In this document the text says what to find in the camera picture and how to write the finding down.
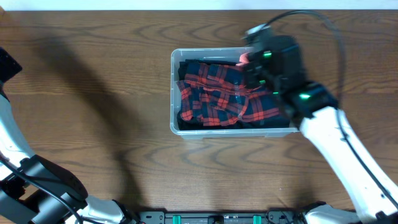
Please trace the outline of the pink garment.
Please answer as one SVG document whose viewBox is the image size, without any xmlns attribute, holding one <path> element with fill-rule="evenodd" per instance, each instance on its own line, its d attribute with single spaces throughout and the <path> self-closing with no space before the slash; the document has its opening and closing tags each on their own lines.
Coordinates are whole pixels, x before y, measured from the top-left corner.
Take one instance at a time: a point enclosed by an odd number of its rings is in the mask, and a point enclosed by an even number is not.
<svg viewBox="0 0 398 224">
<path fill-rule="evenodd" d="M 243 67 L 246 64 L 248 64 L 249 62 L 250 62 L 249 54 L 248 53 L 244 53 L 244 54 L 240 55 L 239 62 L 236 64 L 236 66 L 237 67 Z"/>
</svg>

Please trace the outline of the red black plaid shirt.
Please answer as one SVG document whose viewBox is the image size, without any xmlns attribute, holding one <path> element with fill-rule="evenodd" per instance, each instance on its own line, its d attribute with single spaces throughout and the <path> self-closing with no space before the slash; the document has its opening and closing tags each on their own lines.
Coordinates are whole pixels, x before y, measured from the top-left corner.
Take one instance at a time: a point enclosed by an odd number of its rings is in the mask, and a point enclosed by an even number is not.
<svg viewBox="0 0 398 224">
<path fill-rule="evenodd" d="M 179 63 L 181 121 L 201 128 L 288 126 L 264 86 L 248 88 L 243 68 L 200 60 Z"/>
</svg>

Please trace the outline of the large black garment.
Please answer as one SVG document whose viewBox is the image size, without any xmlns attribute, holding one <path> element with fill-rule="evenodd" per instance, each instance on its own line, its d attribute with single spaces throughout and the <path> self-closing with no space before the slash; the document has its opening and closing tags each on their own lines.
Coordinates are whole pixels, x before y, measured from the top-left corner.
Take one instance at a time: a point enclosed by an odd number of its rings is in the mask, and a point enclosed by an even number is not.
<svg viewBox="0 0 398 224">
<path fill-rule="evenodd" d="M 243 78 L 236 63 L 186 59 L 179 64 L 179 128 L 184 131 L 243 129 L 244 121 L 238 114 L 244 100 L 236 92 Z"/>
</svg>

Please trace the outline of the dark navy garment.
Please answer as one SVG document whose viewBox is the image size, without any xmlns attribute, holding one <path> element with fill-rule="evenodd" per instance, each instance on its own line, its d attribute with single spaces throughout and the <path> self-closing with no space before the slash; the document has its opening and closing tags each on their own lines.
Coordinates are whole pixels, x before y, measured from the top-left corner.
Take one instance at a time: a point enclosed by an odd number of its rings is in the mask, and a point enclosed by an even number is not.
<svg viewBox="0 0 398 224">
<path fill-rule="evenodd" d="M 241 125 L 241 127 L 244 129 L 288 128 L 289 126 L 290 121 L 281 115 L 273 116 L 259 121 L 243 123 Z"/>
</svg>

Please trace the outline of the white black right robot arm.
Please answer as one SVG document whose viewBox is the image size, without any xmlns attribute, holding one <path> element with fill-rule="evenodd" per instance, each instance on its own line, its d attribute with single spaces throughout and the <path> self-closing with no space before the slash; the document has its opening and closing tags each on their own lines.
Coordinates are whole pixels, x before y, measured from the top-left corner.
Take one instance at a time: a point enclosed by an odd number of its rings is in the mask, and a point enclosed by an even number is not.
<svg viewBox="0 0 398 224">
<path fill-rule="evenodd" d="M 301 213 L 304 223 L 397 223 L 397 185 L 385 174 L 351 128 L 338 101 L 310 81 L 299 45 L 269 26 L 246 32 L 251 47 L 244 66 L 249 86 L 264 85 L 283 115 L 320 151 L 346 189 L 354 211 L 325 203 Z"/>
</svg>

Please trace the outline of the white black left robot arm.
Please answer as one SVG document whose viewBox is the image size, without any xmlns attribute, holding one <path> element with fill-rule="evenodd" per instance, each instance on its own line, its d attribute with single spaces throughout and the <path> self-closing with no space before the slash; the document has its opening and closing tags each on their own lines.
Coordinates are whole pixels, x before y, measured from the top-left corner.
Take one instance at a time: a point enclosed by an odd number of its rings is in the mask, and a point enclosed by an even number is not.
<svg viewBox="0 0 398 224">
<path fill-rule="evenodd" d="M 1 216 L 14 223 L 139 223 L 115 200 L 90 196 L 69 170 L 37 155 L 1 92 Z"/>
</svg>

